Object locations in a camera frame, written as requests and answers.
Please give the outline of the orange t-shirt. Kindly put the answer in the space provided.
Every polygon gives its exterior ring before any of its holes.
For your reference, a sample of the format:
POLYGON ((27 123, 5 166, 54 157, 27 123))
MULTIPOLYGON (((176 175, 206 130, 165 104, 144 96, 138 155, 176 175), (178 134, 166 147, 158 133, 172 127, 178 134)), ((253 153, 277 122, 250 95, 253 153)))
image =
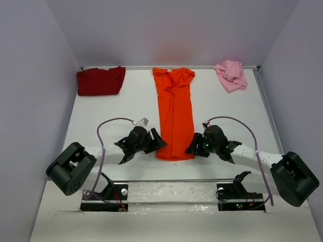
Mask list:
POLYGON ((166 161, 195 158, 185 151, 194 136, 190 84, 195 72, 188 68, 152 69, 157 90, 160 135, 167 146, 156 157, 166 161))

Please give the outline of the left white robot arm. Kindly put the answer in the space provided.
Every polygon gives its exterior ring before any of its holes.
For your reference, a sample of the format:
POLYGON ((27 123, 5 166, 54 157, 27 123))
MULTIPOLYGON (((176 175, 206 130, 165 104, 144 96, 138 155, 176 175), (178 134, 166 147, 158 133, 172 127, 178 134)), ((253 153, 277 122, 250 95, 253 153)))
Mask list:
POLYGON ((97 195, 108 198, 113 181, 102 172, 108 164, 124 164, 138 152, 149 154, 167 146, 155 128, 148 131, 145 125, 136 125, 128 136, 113 145, 83 147, 71 143, 46 169, 46 175, 66 195, 78 190, 89 191, 87 198, 97 195))

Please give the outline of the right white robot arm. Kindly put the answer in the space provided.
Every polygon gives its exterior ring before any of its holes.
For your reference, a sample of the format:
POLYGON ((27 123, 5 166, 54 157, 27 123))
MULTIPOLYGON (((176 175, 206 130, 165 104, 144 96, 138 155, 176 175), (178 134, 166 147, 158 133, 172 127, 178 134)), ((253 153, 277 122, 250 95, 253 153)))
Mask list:
POLYGON ((271 175, 278 195, 288 204, 300 207, 319 187, 319 180, 295 152, 272 154, 230 141, 222 129, 211 125, 204 133, 195 133, 185 153, 200 157, 216 154, 221 160, 257 169, 271 175))

